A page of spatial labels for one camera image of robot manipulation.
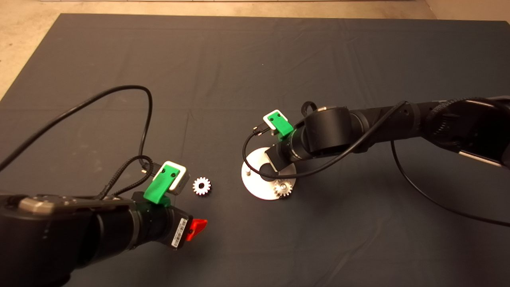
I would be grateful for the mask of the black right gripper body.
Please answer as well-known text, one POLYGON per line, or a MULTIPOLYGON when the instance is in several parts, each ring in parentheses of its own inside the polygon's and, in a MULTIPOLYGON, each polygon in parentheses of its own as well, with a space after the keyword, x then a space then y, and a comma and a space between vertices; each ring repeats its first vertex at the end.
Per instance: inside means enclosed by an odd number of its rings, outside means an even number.
POLYGON ((264 151, 274 171, 283 171, 295 162, 306 160, 306 141, 303 130, 294 130, 284 140, 264 151))

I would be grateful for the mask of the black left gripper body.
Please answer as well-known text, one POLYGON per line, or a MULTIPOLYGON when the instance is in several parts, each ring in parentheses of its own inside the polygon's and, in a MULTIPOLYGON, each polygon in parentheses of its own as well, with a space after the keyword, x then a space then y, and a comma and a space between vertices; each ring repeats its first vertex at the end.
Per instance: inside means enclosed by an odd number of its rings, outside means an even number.
POLYGON ((133 248, 149 242, 158 242, 173 250, 184 246, 190 214, 173 206, 155 204, 145 199, 141 191, 134 192, 131 199, 139 217, 139 232, 133 248))

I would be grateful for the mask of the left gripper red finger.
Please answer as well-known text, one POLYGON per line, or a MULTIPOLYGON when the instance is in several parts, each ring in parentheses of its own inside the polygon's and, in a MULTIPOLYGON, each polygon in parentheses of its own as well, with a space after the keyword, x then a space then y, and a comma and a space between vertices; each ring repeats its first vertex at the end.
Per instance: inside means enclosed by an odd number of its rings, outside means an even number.
POLYGON ((193 240, 195 236, 197 236, 200 232, 202 232, 208 224, 208 220, 206 219, 198 219, 194 218, 190 221, 190 223, 186 224, 186 228, 184 230, 185 240, 187 242, 193 240))

